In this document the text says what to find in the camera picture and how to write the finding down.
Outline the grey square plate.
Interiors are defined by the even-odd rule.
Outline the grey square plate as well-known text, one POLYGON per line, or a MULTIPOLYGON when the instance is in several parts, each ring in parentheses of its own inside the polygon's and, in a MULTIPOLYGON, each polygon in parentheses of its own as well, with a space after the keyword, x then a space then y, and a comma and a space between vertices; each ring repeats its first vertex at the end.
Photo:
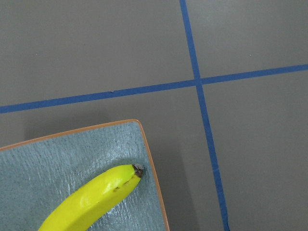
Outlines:
POLYGON ((0 150, 0 228, 36 231, 71 193, 107 169, 138 163, 144 175, 92 231, 167 231, 153 159, 138 120, 61 132, 0 150))

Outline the yellow banana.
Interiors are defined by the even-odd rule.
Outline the yellow banana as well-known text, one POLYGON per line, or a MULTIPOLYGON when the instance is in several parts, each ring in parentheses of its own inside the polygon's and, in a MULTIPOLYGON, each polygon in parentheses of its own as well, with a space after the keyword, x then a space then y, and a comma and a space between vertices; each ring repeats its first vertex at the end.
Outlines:
POLYGON ((119 165, 68 196, 42 223, 40 231, 85 231, 137 187, 144 167, 119 165))

